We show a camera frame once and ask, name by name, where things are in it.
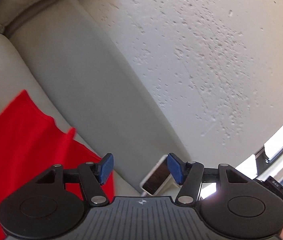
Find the red shirt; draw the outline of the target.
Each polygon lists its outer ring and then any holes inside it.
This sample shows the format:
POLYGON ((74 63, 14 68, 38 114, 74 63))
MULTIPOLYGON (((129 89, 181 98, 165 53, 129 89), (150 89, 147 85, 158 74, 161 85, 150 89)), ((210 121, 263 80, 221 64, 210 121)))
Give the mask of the red shirt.
MULTIPOLYGON (((61 131, 28 91, 19 88, 0 112, 0 239, 52 239, 69 233, 86 216, 77 167, 102 158, 61 131)), ((110 203, 113 173, 101 186, 110 203)))

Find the white smartphone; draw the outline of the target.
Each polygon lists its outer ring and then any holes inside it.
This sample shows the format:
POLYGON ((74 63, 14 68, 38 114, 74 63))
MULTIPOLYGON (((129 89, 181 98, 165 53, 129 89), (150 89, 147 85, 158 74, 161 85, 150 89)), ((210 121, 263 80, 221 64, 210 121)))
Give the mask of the white smartphone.
POLYGON ((156 196, 171 180, 172 176, 167 167, 167 157, 167 154, 163 155, 141 181, 140 188, 145 196, 156 196))

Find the grey sofa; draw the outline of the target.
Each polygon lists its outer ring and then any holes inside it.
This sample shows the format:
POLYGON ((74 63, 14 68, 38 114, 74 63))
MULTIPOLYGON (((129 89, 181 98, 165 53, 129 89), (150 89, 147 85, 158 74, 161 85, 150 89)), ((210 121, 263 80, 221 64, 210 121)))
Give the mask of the grey sofa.
POLYGON ((189 154, 125 57, 78 0, 0 0, 0 112, 21 90, 134 196, 165 154, 189 154))

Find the window with dark frame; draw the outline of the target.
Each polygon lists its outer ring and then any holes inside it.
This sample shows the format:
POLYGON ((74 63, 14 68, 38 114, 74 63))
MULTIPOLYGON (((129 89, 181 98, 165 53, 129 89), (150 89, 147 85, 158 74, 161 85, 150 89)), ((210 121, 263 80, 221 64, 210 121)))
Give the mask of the window with dark frame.
POLYGON ((283 185, 283 126, 236 169, 251 179, 271 176, 283 185))

